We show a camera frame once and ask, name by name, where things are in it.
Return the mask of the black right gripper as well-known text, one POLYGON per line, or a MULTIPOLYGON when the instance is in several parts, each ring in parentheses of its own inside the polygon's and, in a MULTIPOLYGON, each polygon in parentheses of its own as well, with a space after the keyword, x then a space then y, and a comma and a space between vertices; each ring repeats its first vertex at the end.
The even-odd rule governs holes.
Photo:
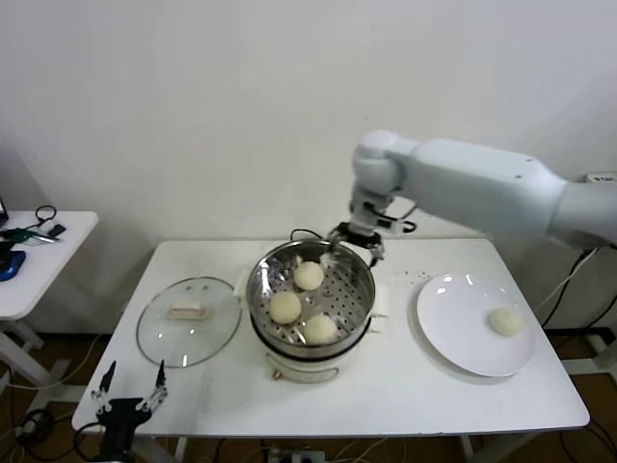
POLYGON ((376 231, 357 231, 349 222, 341 222, 326 236, 328 250, 332 252, 340 241, 350 243, 361 248, 368 248, 371 254, 369 266, 375 267, 384 259, 385 246, 382 237, 376 231))

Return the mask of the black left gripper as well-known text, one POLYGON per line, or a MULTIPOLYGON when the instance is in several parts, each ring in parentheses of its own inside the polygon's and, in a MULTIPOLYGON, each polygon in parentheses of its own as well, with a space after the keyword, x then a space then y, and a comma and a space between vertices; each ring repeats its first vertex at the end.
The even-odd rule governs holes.
POLYGON ((104 428, 98 462, 133 462, 131 455, 136 429, 152 417, 168 396, 165 361, 159 364, 153 391, 143 400, 140 398, 115 398, 108 393, 115 374, 114 361, 103 374, 99 386, 91 392, 95 402, 98 423, 104 428))

